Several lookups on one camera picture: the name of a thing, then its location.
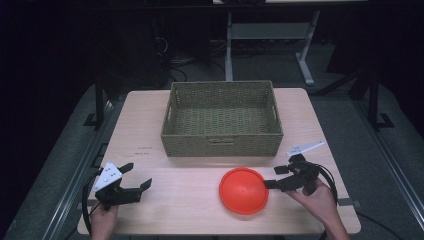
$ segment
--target black cable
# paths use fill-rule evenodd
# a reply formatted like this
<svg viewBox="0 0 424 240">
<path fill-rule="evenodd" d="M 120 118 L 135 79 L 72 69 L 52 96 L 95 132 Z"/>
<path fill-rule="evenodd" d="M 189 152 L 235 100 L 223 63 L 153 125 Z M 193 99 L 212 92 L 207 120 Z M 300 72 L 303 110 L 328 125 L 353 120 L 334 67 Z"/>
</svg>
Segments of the black cable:
<svg viewBox="0 0 424 240">
<path fill-rule="evenodd" d="M 77 227 L 74 227 L 74 229 L 72 229 L 72 231 L 64 238 L 64 240 L 68 240 L 76 231 Z"/>
<path fill-rule="evenodd" d="M 87 206 L 87 200 L 88 200 L 88 194 L 89 194 L 88 187 L 89 187 L 91 181 L 93 181 L 93 179 L 95 177 L 100 175 L 102 173 L 102 171 L 103 171 L 103 168 L 101 168 L 100 170 L 95 172 L 93 175 L 91 175 L 91 177 L 87 180 L 87 183 L 82 188 L 82 200 L 81 200 L 82 216 L 83 216 L 84 223 L 85 223 L 85 226 L 87 228 L 87 231 L 90 235 L 91 235 L 91 223 L 90 223 L 90 215 L 89 215 L 88 209 L 87 209 L 87 207 L 88 207 Z"/>
<path fill-rule="evenodd" d="M 387 227 L 387 226 L 385 226 L 384 224 L 382 224 L 382 223 L 378 222 L 377 220 L 375 220 L 375 219 L 373 219 L 373 218 L 371 218 L 371 217 L 369 217 L 369 216 L 367 216 L 367 215 L 365 215 L 365 214 L 363 214 L 363 213 L 360 213 L 360 212 L 358 212 L 358 211 L 356 211 L 356 214 L 358 214 L 358 216 L 361 216 L 361 217 L 363 217 L 363 218 L 365 218 L 365 219 L 368 219 L 369 221 L 371 221 L 371 222 L 373 222 L 373 223 L 377 224 L 378 226 L 382 227 L 383 229 L 385 229 L 385 230 L 386 230 L 386 231 L 388 231 L 389 233 L 393 234 L 393 236 L 395 236 L 397 239 L 399 239 L 399 240 L 403 240 L 403 238 L 402 238 L 401 236 L 399 236 L 397 233 L 395 233 L 395 232 L 394 232 L 393 230 L 391 230 L 389 227 Z"/>
<path fill-rule="evenodd" d="M 184 81 L 183 82 L 187 82 L 187 74 L 184 71 L 181 71 L 180 69 L 176 69 L 176 68 L 170 68 L 169 70 L 174 70 L 174 71 L 180 72 L 181 74 L 184 75 Z M 171 76 L 171 79 L 173 79 L 175 82 L 179 82 L 179 81 L 177 81 L 177 79 L 174 76 Z"/>
<path fill-rule="evenodd" d="M 87 181 L 87 183 L 84 185 L 84 187 L 83 187 L 83 199 L 84 199 L 84 195 L 87 195 L 87 194 L 85 194 L 86 192 L 87 192 L 87 190 L 85 189 L 85 187 L 87 186 L 87 188 L 88 188 L 88 185 L 90 184 L 90 182 L 95 178 L 95 177 L 97 177 L 98 175 L 100 175 L 100 173 L 103 171 L 103 169 L 101 169 L 101 170 L 99 170 L 99 171 L 97 171 L 96 173 L 94 173 L 90 178 L 89 178 L 89 180 Z M 87 200 L 82 200 L 82 202 L 81 202 L 81 205 L 82 205 L 82 212 L 83 212 L 83 215 L 84 215 L 84 205 L 85 205 L 85 209 L 86 209 L 86 211 L 88 212 L 88 210 L 87 210 Z M 91 213 L 93 213 L 93 211 L 94 210 L 96 210 L 96 208 L 98 207 L 100 205 L 100 203 L 98 203 L 95 207 L 93 207 L 92 209 L 91 209 L 91 211 L 90 211 L 90 213 L 88 214 L 88 217 L 91 215 Z M 69 232 L 69 234 L 64 238 L 64 240 L 68 240 L 75 232 L 77 231 L 77 227 L 74 227 L 73 229 L 72 229 L 72 231 L 71 232 Z"/>
<path fill-rule="evenodd" d="M 321 166 L 319 164 L 315 164 L 315 166 L 317 167 L 317 170 L 321 173 L 321 175 L 325 178 L 325 180 L 328 182 L 328 184 L 330 186 L 330 189 L 331 189 L 331 192 L 333 193 L 334 200 L 335 200 L 335 202 L 337 204 L 338 193 L 337 193 L 336 184 L 335 184 L 333 175 L 324 166 Z M 363 218 L 365 218 L 365 219 L 367 219 L 367 220 L 369 220 L 369 221 L 377 224 L 378 226 L 382 227 L 383 229 L 385 229 L 389 233 L 393 234 L 393 236 L 395 236 L 397 239 L 403 240 L 403 238 L 401 236 L 399 236 L 396 232 L 394 232 L 393 230 L 391 230 L 389 227 L 383 225 L 382 223 L 378 222 L 377 220 L 375 220 L 375 219 L 373 219 L 373 218 L 371 218 L 371 217 L 369 217 L 369 216 L 367 216 L 367 215 L 365 215 L 365 214 L 363 214 L 361 212 L 358 212 L 358 211 L 356 211 L 356 214 L 358 214 L 358 216 L 361 216 L 361 217 L 363 217 Z M 320 240 L 324 240 L 326 237 L 327 237 L 327 233 L 326 233 L 326 231 L 324 231 L 322 233 L 321 237 L 320 237 Z"/>
</svg>

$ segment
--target orange bowl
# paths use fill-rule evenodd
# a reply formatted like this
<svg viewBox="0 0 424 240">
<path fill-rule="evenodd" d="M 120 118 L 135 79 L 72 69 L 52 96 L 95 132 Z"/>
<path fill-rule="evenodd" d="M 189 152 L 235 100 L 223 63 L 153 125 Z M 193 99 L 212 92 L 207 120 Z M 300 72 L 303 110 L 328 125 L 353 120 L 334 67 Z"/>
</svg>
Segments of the orange bowl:
<svg viewBox="0 0 424 240">
<path fill-rule="evenodd" d="M 269 191 L 264 178 L 249 168 L 235 168 L 227 172 L 219 185 L 219 196 L 224 205 L 239 214 L 253 214 L 265 207 Z"/>
</svg>

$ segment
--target table top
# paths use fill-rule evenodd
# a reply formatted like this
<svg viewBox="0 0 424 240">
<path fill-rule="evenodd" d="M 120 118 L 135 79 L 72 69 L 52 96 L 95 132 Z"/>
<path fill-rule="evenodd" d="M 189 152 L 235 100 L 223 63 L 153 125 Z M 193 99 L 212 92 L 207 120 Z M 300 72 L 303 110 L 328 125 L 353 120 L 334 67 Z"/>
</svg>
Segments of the table top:
<svg viewBox="0 0 424 240">
<path fill-rule="evenodd" d="M 278 235 L 321 233 L 324 228 L 300 204 L 279 190 L 270 190 L 264 209 L 252 215 L 228 210 L 220 200 L 221 178 L 237 167 L 257 171 L 266 180 L 281 179 L 274 167 L 287 165 L 293 144 L 325 141 L 305 90 L 275 88 L 284 137 L 275 157 L 167 157 L 160 132 L 169 90 L 128 94 L 103 158 L 117 167 L 133 162 L 121 187 L 134 188 L 153 179 L 140 203 L 121 205 L 116 234 L 131 235 Z M 349 198 L 328 144 L 304 153 L 333 174 L 339 198 Z M 89 199 L 95 199 L 91 192 Z M 349 233 L 360 231 L 353 206 L 338 211 Z M 81 219 L 78 231 L 87 234 Z"/>
</svg>

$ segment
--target metal stand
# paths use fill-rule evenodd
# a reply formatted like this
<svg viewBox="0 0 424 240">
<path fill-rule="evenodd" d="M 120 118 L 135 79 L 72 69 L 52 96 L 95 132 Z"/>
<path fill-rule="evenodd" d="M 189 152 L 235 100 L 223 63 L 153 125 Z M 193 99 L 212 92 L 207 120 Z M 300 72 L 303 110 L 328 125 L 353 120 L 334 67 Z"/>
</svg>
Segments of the metal stand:
<svg viewBox="0 0 424 240">
<path fill-rule="evenodd" d="M 233 39 L 304 39 L 305 46 L 301 52 L 296 53 L 296 59 L 306 84 L 308 86 L 314 85 L 314 80 L 305 59 L 311 45 L 319 14 L 320 11 L 315 11 L 311 21 L 306 23 L 232 23 L 231 12 L 229 12 L 225 80 L 233 81 L 231 62 L 231 42 Z"/>
</svg>

